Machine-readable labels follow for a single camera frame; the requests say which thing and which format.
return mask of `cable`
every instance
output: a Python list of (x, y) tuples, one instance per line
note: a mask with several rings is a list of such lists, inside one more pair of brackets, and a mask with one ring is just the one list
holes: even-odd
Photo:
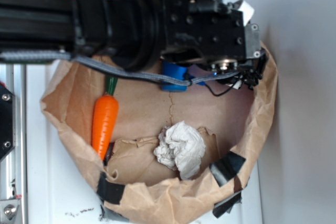
[[(56, 59), (71, 60), (72, 55), (68, 52), (59, 52), (52, 50), (6, 51), (0, 54), (0, 60), (10, 62), (36, 62), (46, 60), (52, 61)], [(189, 80), (179, 80), (157, 73), (127, 72), (123, 69), (116, 68), (114, 66), (94, 60), (87, 56), (75, 56), (72, 61), (90, 67), (92, 69), (96, 69), (102, 73), (110, 74), (119, 78), (143, 80), (159, 85), (165, 85), (167, 83), (170, 83), (180, 86), (190, 86), (192, 84), (197, 84), (205, 81), (228, 79), (239, 74), (239, 72), (230, 72), (225, 74), (218, 74), (216, 76), (201, 76), (191, 78)]]
[(219, 93), (219, 94), (216, 94), (208, 84), (205, 84), (205, 86), (209, 89), (209, 91), (211, 92), (211, 94), (213, 96), (215, 96), (215, 97), (221, 97), (222, 95), (227, 94), (231, 89), (233, 89), (234, 86), (238, 83), (238, 81), (239, 81), (239, 79), (235, 82), (235, 84), (231, 85), (227, 90), (225, 90), (224, 92)]
[(0, 54), (0, 60), (10, 62), (29, 62), (57, 59), (70, 60), (71, 54), (67, 52), (58, 52), (52, 50), (6, 51)]
[(169, 76), (165, 76), (162, 74), (157, 73), (147, 73), (147, 72), (127, 72), (123, 69), (113, 67), (111, 65), (108, 65), (106, 63), (84, 57), (84, 56), (77, 56), (73, 59), (74, 62), (78, 62), (82, 65), (85, 65), (87, 67), (96, 69), (100, 72), (111, 74), (114, 76), (122, 77), (122, 78), (129, 78), (129, 79), (144, 79), (144, 80), (151, 80), (151, 81), (159, 81), (159, 82), (166, 82), (170, 84), (180, 85), (180, 86), (190, 86), (192, 84), (197, 84), (199, 82), (204, 81), (211, 81), (211, 80), (220, 80), (220, 79), (228, 79), (233, 76), (236, 76), (239, 74), (239, 72), (230, 72), (225, 74), (218, 74), (216, 76), (202, 76), (202, 77), (196, 77), (192, 78), (190, 80), (179, 80), (175, 79)]

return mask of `crack in paper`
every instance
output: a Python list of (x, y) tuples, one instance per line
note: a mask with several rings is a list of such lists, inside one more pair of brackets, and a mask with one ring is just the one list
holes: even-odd
[(170, 98), (170, 107), (169, 107), (169, 120), (170, 120), (170, 125), (173, 126), (174, 125), (174, 118), (173, 118), (173, 106), (174, 106), (174, 102), (173, 102), (173, 94), (172, 92), (169, 92), (169, 98)]

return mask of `white surface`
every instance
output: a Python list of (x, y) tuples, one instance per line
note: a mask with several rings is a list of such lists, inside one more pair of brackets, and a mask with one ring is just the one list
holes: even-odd
[(279, 68), (259, 159), (264, 224), (336, 223), (336, 0), (246, 0)]
[[(39, 99), (56, 63), (27, 68), (28, 218), (32, 224), (100, 223), (100, 200), (87, 185), (62, 146), (56, 129), (40, 112)], [(103, 220), (103, 223), (123, 223)], [(243, 204), (216, 219), (211, 212), (194, 224), (261, 224), (258, 169), (243, 191)]]

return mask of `green carrot top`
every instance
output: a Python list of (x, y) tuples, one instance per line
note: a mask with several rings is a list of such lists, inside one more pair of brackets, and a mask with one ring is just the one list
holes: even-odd
[(117, 82), (118, 82), (117, 77), (106, 75), (105, 76), (105, 92), (109, 95), (113, 95)]

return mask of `white wall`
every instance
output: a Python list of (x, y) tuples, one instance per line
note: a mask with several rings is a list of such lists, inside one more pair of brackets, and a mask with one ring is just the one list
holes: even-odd
[(264, 224), (336, 223), (336, 0), (247, 1), (279, 68), (259, 159)]

